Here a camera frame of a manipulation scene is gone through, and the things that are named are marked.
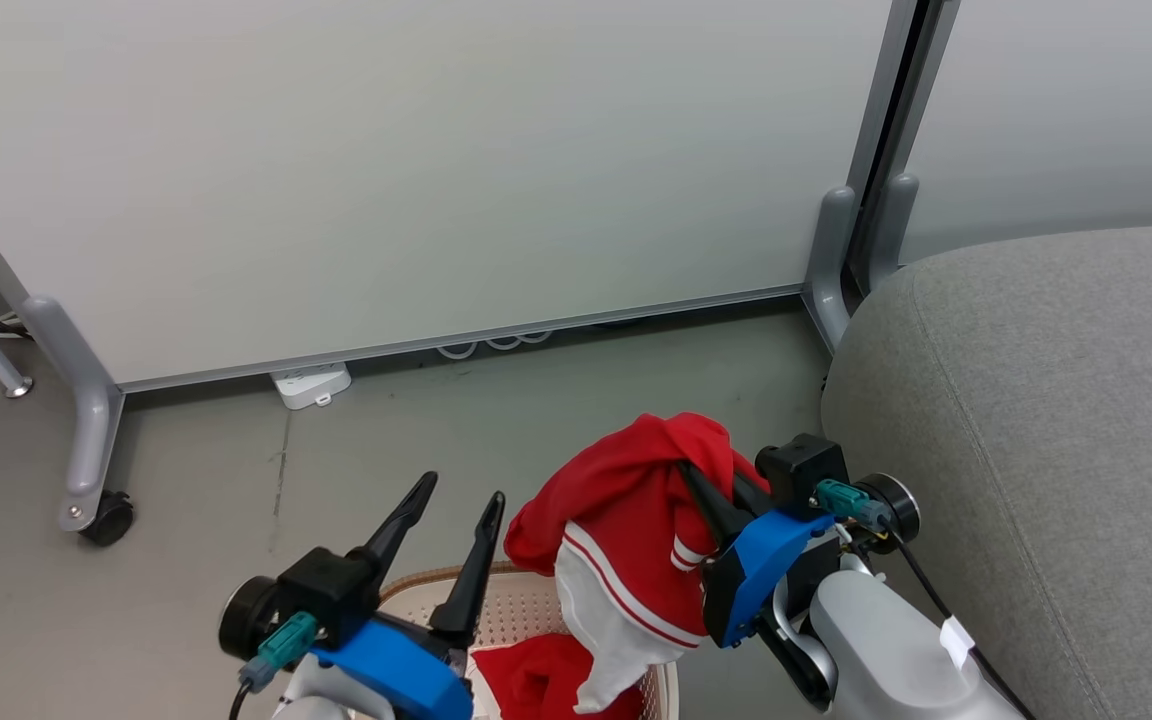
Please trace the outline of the grey fabric sofa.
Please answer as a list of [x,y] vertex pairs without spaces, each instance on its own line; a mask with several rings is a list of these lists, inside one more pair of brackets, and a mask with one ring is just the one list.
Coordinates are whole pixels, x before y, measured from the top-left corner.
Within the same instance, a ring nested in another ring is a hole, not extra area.
[[820,411],[915,497],[915,556],[1038,720],[1152,720],[1152,227],[899,270]]

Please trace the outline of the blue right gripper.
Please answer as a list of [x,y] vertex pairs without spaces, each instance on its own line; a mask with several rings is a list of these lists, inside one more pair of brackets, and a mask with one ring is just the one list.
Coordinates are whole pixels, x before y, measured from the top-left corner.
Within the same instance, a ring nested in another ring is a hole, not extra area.
[[900,539],[909,541],[922,528],[914,493],[886,473],[851,483],[890,506],[893,524],[876,533],[854,520],[790,518],[774,510],[770,493],[746,477],[733,478],[730,500],[692,462],[680,462],[679,470],[717,541],[717,556],[703,570],[703,621],[718,647],[735,647],[755,634],[755,620],[771,606],[774,588],[814,538],[838,526],[856,529],[858,533],[842,544],[867,556],[895,551]]

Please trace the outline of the black caster wheel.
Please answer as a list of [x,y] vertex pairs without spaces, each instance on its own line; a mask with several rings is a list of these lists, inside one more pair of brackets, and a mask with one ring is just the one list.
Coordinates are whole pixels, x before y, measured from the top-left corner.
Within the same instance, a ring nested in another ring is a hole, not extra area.
[[93,520],[78,535],[92,546],[106,548],[120,541],[134,523],[131,497],[124,491],[104,488]]

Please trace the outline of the white power strip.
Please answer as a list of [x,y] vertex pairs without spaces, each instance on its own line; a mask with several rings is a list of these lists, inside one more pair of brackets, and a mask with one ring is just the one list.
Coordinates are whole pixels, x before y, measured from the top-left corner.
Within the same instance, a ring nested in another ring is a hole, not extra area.
[[351,387],[353,376],[344,363],[302,366],[270,373],[278,396],[291,411],[324,407]]

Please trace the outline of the red and white striped garment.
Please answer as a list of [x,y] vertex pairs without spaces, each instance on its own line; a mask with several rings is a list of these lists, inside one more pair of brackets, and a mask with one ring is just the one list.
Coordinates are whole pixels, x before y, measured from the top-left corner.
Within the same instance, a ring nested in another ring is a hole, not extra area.
[[608,710],[707,641],[700,570],[718,544],[684,465],[726,498],[738,478],[768,488],[717,420],[644,414],[567,461],[509,524],[506,556],[556,582],[564,626],[591,655],[576,714]]

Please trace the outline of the plain red garment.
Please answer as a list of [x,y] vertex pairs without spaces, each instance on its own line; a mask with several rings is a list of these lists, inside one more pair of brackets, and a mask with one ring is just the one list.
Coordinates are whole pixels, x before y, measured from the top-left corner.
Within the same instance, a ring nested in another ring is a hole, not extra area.
[[582,714],[579,687],[593,669],[593,655],[571,634],[535,635],[508,646],[470,653],[472,680],[485,685],[499,720],[641,720],[639,688],[626,689],[608,708]]

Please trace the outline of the wide white partition panel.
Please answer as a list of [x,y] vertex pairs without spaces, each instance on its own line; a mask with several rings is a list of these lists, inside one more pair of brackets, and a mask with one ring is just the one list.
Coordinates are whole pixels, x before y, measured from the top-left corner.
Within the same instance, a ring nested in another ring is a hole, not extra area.
[[76,406],[799,296],[918,0],[0,0],[0,288]]

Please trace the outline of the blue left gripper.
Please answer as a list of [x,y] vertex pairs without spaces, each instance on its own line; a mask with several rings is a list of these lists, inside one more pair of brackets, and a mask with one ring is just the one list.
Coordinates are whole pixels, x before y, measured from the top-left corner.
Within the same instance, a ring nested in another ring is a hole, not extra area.
[[[367,570],[367,588],[379,592],[411,528],[434,495],[439,475],[420,475],[376,532],[348,552]],[[473,528],[473,541],[445,601],[429,626],[371,611],[361,629],[338,650],[312,647],[291,673],[271,720],[471,720],[473,692],[465,679],[471,646],[488,585],[506,511],[497,491]],[[244,702],[232,702],[238,720]]]

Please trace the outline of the cream perforated laundry basket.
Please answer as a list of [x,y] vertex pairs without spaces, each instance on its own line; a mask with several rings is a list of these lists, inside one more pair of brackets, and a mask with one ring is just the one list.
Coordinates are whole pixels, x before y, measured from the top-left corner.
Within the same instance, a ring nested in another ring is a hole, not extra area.
[[[448,566],[393,579],[381,589],[379,609],[408,623],[429,626],[429,617],[449,594],[460,570],[460,564]],[[471,651],[511,646],[550,632],[568,632],[556,583],[511,562],[494,562]],[[643,694],[639,720],[680,720],[681,691],[675,665],[652,667],[637,688]]]

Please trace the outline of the narrow white partition panel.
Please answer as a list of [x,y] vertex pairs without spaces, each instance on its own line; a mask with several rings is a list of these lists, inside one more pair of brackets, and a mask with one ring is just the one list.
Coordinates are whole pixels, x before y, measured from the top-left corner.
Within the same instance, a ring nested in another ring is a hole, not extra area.
[[1152,240],[1152,0],[929,0],[852,272],[1047,234]]

